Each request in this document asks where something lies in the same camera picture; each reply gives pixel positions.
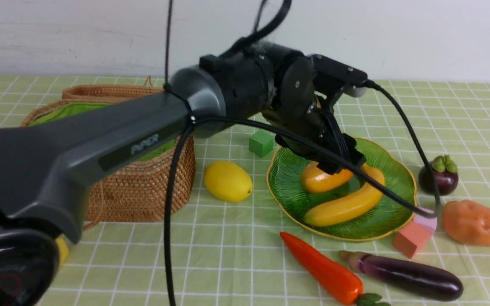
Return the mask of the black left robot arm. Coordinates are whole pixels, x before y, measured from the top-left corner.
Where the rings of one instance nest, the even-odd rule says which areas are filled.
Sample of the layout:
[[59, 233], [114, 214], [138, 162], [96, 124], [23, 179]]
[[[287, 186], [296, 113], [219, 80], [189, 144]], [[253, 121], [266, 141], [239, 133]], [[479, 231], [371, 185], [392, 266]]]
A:
[[0, 129], [0, 306], [33, 306], [52, 283], [56, 237], [80, 240], [94, 184], [196, 124], [208, 138], [256, 113], [277, 141], [336, 172], [365, 158], [328, 111], [365, 72], [259, 42], [178, 71], [162, 93], [30, 127]]

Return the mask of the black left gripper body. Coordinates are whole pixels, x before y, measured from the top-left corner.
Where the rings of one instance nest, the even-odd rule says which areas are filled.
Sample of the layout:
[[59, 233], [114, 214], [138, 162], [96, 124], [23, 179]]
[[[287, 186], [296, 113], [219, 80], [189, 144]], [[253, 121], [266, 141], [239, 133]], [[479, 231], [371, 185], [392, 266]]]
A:
[[348, 145], [334, 114], [315, 95], [313, 62], [304, 55], [288, 55], [275, 72], [276, 96], [262, 116], [272, 126], [346, 158]]

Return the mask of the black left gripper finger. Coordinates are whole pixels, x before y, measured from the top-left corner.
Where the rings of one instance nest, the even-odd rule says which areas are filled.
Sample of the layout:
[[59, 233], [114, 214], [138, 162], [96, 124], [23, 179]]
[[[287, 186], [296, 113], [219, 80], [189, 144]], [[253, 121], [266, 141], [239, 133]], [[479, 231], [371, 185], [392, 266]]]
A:
[[356, 148], [357, 142], [355, 138], [348, 134], [340, 134], [333, 136], [332, 134], [323, 134], [319, 141], [322, 148], [330, 151], [332, 157], [323, 156], [320, 153], [315, 154], [315, 161], [319, 163], [319, 169], [328, 174], [336, 174], [342, 170], [347, 170], [348, 167], [342, 163], [352, 164], [360, 169], [366, 163], [365, 156]]

